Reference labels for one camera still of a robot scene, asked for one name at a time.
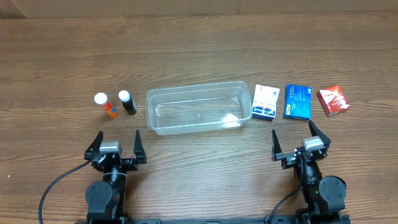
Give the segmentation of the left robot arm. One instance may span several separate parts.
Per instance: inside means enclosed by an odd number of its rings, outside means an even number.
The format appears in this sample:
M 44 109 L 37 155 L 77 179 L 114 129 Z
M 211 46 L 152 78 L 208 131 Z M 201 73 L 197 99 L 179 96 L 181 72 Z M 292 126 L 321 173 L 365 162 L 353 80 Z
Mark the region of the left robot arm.
M 132 223 L 124 211 L 127 173 L 137 171 L 140 164 L 147 162 L 139 131 L 134 140 L 133 158 L 122 158 L 119 141 L 104 141 L 103 132 L 85 151 L 84 159 L 101 172 L 102 179 L 90 184 L 85 199 L 88 204 L 87 223 Z

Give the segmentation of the clear plastic container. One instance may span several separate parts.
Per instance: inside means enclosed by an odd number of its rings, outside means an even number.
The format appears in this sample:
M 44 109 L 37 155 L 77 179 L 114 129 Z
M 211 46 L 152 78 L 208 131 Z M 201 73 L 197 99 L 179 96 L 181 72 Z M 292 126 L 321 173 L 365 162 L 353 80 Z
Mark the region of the clear plastic container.
M 244 81 L 176 86 L 146 94 L 146 120 L 158 135 L 241 127 L 252 118 Z

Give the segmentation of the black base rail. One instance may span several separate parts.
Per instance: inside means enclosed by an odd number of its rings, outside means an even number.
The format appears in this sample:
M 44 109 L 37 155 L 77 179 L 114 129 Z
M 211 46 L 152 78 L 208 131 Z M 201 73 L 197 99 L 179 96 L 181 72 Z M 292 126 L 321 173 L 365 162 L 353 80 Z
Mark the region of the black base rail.
M 83 223 L 130 223 L 130 224 L 266 224 L 268 223 L 269 216 L 267 215 L 264 218 L 222 218 L 222 219 L 188 219 L 188 220 L 161 220 L 158 218 L 151 219 L 132 219 L 125 218 L 124 220 L 105 220 L 105 221 L 85 221 L 85 222 L 77 222 L 79 224 Z M 300 221 L 294 215 L 275 215 L 272 219 L 271 223 L 275 224 L 299 224 L 299 223 L 310 223 Z M 348 215 L 343 215 L 341 220 L 336 218 L 327 218 L 326 220 L 320 221 L 316 220 L 311 223 L 342 223 L 349 224 L 351 220 Z

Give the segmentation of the orange bottle white cap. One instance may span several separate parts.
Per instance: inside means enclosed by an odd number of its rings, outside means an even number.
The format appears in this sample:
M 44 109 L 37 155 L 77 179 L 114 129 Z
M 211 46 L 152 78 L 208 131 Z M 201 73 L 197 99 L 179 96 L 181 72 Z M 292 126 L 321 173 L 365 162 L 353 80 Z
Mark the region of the orange bottle white cap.
M 116 111 L 116 108 L 108 101 L 108 96 L 105 93 L 97 93 L 94 96 L 94 101 L 96 104 L 100 105 L 102 109 L 105 110 L 105 112 L 112 118 L 116 119 L 119 117 L 118 112 Z

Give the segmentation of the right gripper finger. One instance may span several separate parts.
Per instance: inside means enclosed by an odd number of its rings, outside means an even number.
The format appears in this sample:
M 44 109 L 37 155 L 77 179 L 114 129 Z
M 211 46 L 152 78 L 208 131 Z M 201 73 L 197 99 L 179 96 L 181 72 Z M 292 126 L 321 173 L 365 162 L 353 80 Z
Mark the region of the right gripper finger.
M 272 161 L 279 161 L 282 159 L 282 149 L 279 143 L 279 140 L 277 138 L 276 132 L 273 129 L 272 130 L 272 155 L 271 155 L 271 159 Z
M 331 143 L 330 138 L 327 137 L 323 132 L 321 132 L 312 120 L 308 121 L 308 126 L 310 128 L 312 136 L 313 137 L 318 136 L 322 140 L 324 148 L 328 149 Z

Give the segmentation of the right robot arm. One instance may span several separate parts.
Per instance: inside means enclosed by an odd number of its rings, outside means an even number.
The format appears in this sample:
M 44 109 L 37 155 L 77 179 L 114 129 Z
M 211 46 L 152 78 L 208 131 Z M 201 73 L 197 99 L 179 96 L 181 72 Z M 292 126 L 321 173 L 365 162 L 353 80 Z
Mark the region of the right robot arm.
M 293 168 L 298 187 L 285 196 L 264 219 L 265 223 L 350 223 L 345 209 L 346 182 L 340 177 L 322 176 L 318 161 L 326 158 L 331 140 L 322 133 L 313 121 L 308 122 L 312 136 L 302 141 L 302 146 L 284 154 L 272 131 L 273 161 L 281 161 L 283 169 Z M 277 209 L 291 196 L 301 192 L 306 204 L 293 215 L 276 215 Z

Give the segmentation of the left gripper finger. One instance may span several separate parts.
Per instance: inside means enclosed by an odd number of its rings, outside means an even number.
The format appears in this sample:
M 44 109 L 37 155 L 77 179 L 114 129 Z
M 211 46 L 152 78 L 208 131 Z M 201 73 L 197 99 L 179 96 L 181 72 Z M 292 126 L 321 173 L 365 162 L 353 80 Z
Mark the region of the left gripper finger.
M 139 130 L 136 130 L 135 141 L 134 141 L 134 154 L 136 155 L 136 164 L 146 164 L 147 163 L 147 156 L 144 151 L 142 142 L 141 142 L 141 135 Z
M 103 132 L 99 131 L 99 133 L 95 137 L 95 140 L 90 144 L 88 149 L 85 151 L 84 154 L 85 160 L 87 161 L 93 160 L 94 154 L 99 151 L 102 141 L 103 141 Z

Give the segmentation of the red medicine box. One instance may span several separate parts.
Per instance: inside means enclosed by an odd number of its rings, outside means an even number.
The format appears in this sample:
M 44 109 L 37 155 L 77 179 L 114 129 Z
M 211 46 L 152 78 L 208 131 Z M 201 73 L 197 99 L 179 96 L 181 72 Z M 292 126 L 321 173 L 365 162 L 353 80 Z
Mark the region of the red medicine box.
M 339 85 L 319 90 L 317 97 L 327 117 L 343 113 L 350 108 Z

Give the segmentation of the white blue medicine box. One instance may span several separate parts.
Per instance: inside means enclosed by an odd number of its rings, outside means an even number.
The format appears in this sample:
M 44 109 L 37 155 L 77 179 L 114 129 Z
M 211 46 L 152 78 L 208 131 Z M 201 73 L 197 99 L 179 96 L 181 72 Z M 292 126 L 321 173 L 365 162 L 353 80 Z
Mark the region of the white blue medicine box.
M 252 102 L 252 117 L 273 121 L 276 117 L 279 93 L 279 88 L 257 84 L 254 89 Z

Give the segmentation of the black bottle white cap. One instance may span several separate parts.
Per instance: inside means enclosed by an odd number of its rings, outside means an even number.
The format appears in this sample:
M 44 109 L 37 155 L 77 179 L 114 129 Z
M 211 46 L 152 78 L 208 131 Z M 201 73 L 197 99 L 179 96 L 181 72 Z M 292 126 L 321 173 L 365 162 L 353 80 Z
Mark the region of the black bottle white cap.
M 136 102 L 127 90 L 121 90 L 118 93 L 118 97 L 129 115 L 135 115 L 137 113 Z

